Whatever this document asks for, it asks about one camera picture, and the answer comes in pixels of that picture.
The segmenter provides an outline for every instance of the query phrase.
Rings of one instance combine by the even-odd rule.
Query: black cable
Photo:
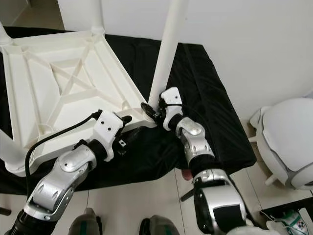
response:
[[[71,131],[83,124],[85,124],[87,121],[89,121],[90,119],[92,118],[95,118],[95,119],[98,119],[100,117],[102,113],[102,110],[98,110],[97,112],[95,113],[92,113],[88,118],[86,118],[85,120],[79,122],[78,124],[76,125],[73,125],[73,126],[70,126],[62,131],[59,131],[51,136],[48,136],[40,141],[38,141],[37,143],[35,143],[33,146],[30,147],[30,149],[28,150],[27,154],[26,154],[26,157],[25,157],[25,174],[26,174],[26,186],[27,186],[27,198],[30,197],[31,195],[31,181],[30,181],[30,171],[29,171],[29,159],[30,159],[30,156],[32,154],[32,152],[35,150],[35,148],[37,148],[40,144],[46,142],[46,141],[49,141],[50,139],[53,139],[59,135],[62,135],[68,131]]]
[[[206,131],[209,131],[209,130],[210,130],[209,127],[208,127],[208,125],[207,125],[206,120],[204,119],[204,117],[203,117],[197,110],[195,110],[194,108],[192,108],[192,107],[190,107],[190,106],[188,106],[188,105],[185,105],[185,104],[165,104],[165,107],[167,107],[167,106],[180,106],[180,107],[183,107],[183,108],[186,108],[186,109],[190,109],[190,110],[193,111],[195,114],[197,114],[198,117],[201,118],[201,120],[203,121],[203,125],[205,126]]]

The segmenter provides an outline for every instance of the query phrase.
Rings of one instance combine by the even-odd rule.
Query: tile floor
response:
[[[32,7],[21,14],[14,26],[64,29],[57,0],[32,0]],[[242,125],[248,137],[255,135],[247,121],[242,121]],[[261,209],[312,197],[310,191],[286,189],[279,182],[265,186],[270,172],[256,144],[252,147],[257,163],[231,177],[257,221],[265,223],[258,212]],[[155,181],[77,192],[53,234],[67,234],[71,222],[88,206],[101,216],[105,235],[137,235],[141,220],[153,214],[170,218],[181,235],[200,235],[193,200],[179,201],[191,188],[191,182],[175,169]],[[10,229],[25,200],[24,196],[0,194],[0,205],[12,210],[11,216],[0,215],[0,234]]]

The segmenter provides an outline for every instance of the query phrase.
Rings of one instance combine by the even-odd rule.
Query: white chair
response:
[[[288,188],[313,189],[313,99],[294,98],[263,107],[250,119],[260,154],[276,179]]]

